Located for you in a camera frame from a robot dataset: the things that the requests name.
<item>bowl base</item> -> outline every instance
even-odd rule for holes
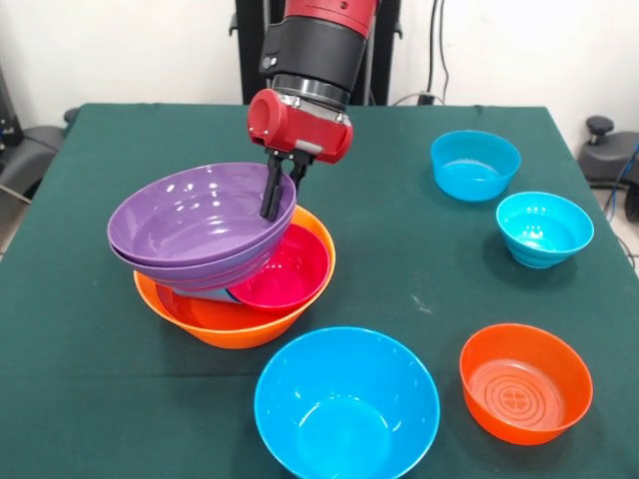
[[[390,430],[370,405],[338,397],[316,404],[302,419],[298,450],[317,477],[372,477],[390,455]]]
[[[552,380],[538,369],[511,359],[490,361],[470,377],[477,402],[499,419],[530,430],[559,427],[563,400]]]
[[[512,257],[515,258],[515,260],[526,267],[530,267],[532,269],[549,269],[550,267],[555,266],[556,264],[559,264],[561,261],[554,261],[554,262],[540,262],[538,259],[536,260],[528,260],[526,258],[526,256],[522,255],[522,254],[518,254],[518,253],[514,253],[512,252]]]

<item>plastic bowl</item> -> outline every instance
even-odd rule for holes
[[[519,445],[551,441],[592,402],[581,357],[558,337],[524,324],[476,332],[459,359],[466,405],[493,436]]]
[[[435,182],[465,202],[485,202],[501,195],[521,165],[517,149],[501,137],[459,131],[442,135],[430,149]]]
[[[394,339],[357,327],[301,336],[265,367],[258,430],[298,477],[399,477],[432,444],[439,399],[419,359]]]
[[[290,225],[276,253],[260,272],[230,288],[247,306],[273,312],[307,302],[326,281],[328,251],[312,232]]]
[[[225,258],[268,238],[287,223],[296,189],[282,176],[274,222],[260,216],[269,170],[221,163],[170,175],[127,198],[108,225],[109,242],[138,264],[187,266]]]
[[[568,200],[549,193],[519,193],[497,208],[506,246],[521,264],[546,268],[584,249],[595,233],[590,217]]]
[[[148,266],[122,256],[111,244],[111,251],[122,262],[160,284],[177,288],[226,287],[242,282],[258,272],[276,252],[289,222],[282,223],[266,239],[231,256],[190,266]]]
[[[155,313],[206,344],[226,349],[245,349],[266,344],[284,334],[321,296],[334,272],[334,244],[320,220],[305,209],[297,208],[293,223],[313,232],[326,246],[330,257],[330,270],[323,286],[295,311],[272,314],[242,304],[179,296],[170,288],[134,272],[138,293]]]

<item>table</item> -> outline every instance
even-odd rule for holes
[[[539,108],[353,108],[355,141],[317,164],[301,205],[331,231],[326,293],[279,340],[245,351],[198,342],[155,316],[107,248],[110,213],[169,173],[265,161],[246,109],[89,105],[70,131],[0,265],[0,477],[289,477],[262,444],[253,392],[267,360],[309,330],[366,326],[431,371],[442,418],[408,477],[637,477],[639,287],[548,112]],[[567,197],[592,217],[593,243],[551,270],[516,264],[494,219],[437,189],[428,149],[444,132],[508,138],[523,164],[511,192]],[[568,341],[595,384],[584,420],[521,448],[472,420],[457,372],[475,330],[520,321]]]

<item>red robot arm segment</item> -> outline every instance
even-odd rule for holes
[[[260,72],[271,87],[249,106],[251,140],[267,148],[270,176],[262,216],[277,215],[282,161],[296,186],[314,160],[337,163],[352,143],[345,113],[380,0],[289,0],[271,25]]]

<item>light blue bowl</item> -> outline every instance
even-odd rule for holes
[[[367,329],[332,327],[271,359],[255,413],[271,453],[299,477],[391,479],[428,451],[439,399],[406,347]]]
[[[497,207],[497,223],[514,258],[539,269],[578,253],[595,233],[586,212],[549,193],[519,193],[506,198]]]
[[[471,130],[447,133],[430,149],[435,182],[465,202],[501,195],[521,166],[517,149],[501,137]]]

